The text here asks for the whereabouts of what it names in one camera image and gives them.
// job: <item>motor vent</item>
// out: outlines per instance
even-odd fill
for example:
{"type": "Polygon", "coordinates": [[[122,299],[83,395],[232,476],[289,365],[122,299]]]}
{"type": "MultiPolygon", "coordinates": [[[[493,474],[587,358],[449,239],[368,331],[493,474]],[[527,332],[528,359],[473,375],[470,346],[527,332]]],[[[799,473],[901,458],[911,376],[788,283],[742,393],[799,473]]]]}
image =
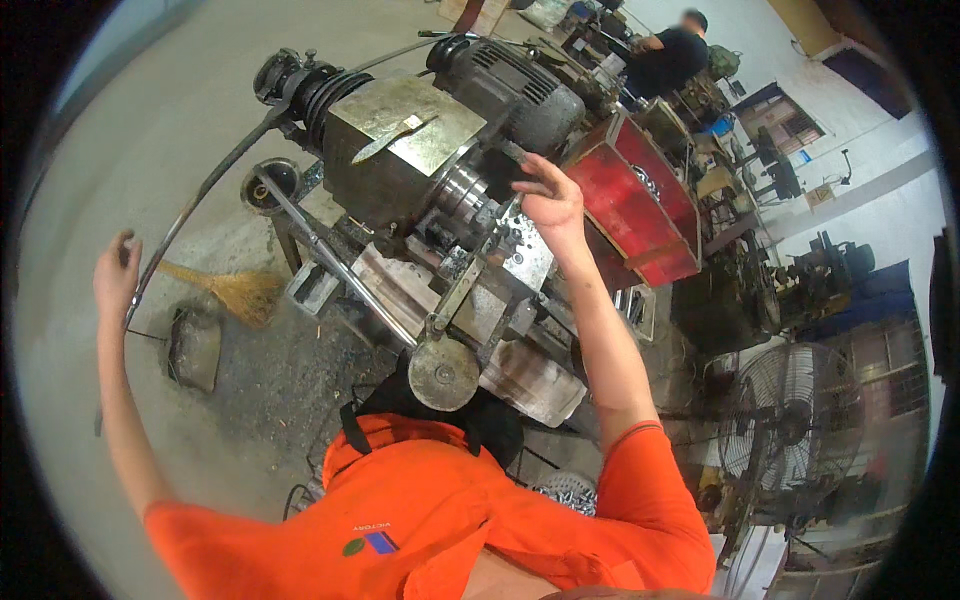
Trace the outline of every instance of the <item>motor vent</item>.
{"type": "Polygon", "coordinates": [[[479,43],[480,48],[472,56],[473,63],[490,71],[491,75],[523,94],[534,104],[543,104],[560,86],[559,81],[506,45],[492,40],[479,43]]]}

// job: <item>screw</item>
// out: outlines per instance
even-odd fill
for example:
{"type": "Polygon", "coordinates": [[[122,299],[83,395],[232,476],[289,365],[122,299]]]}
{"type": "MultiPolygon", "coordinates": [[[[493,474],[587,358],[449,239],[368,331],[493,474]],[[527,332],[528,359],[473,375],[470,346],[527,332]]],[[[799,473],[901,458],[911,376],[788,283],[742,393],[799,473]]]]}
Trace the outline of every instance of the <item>screw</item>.
{"type": "Polygon", "coordinates": [[[433,373],[433,375],[437,378],[437,381],[443,383],[444,385],[453,383],[453,381],[457,378],[457,374],[453,372],[448,365],[440,365],[437,367],[437,370],[433,373]]]}

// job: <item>broom handle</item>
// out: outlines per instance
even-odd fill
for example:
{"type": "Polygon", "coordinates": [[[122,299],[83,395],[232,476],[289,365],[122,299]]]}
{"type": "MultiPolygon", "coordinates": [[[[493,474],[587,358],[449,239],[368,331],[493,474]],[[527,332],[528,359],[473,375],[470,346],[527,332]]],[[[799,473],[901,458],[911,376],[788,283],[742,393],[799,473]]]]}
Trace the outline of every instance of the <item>broom handle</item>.
{"type": "Polygon", "coordinates": [[[156,269],[160,273],[176,277],[181,281],[187,281],[206,289],[210,289],[210,286],[213,284],[213,275],[188,269],[180,265],[175,265],[174,263],[167,262],[166,260],[161,260],[158,262],[156,264],[156,269]]]}

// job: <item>straw broom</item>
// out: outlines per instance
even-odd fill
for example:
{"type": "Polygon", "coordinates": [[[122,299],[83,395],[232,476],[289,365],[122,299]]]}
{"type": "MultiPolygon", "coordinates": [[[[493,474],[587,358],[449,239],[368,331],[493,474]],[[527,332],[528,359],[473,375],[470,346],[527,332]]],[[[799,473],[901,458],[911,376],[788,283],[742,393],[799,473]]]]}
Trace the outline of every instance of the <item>straw broom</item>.
{"type": "Polygon", "coordinates": [[[280,276],[267,271],[211,275],[166,260],[161,260],[156,269],[213,292],[230,313],[253,328],[263,327],[270,322],[283,286],[280,276]]]}

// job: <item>left hand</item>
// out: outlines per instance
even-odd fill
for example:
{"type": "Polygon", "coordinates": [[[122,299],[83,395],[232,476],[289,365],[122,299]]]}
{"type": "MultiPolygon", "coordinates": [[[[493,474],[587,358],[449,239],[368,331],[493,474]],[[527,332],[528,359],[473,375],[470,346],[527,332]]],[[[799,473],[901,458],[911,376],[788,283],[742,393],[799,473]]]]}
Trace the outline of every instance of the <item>left hand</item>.
{"type": "Polygon", "coordinates": [[[143,253],[142,241],[127,245],[132,239],[132,230],[120,231],[97,259],[93,270],[93,297],[97,301],[101,324],[122,325],[127,318],[140,272],[140,254],[143,253]],[[121,262],[121,252],[128,254],[126,264],[121,262]]]}

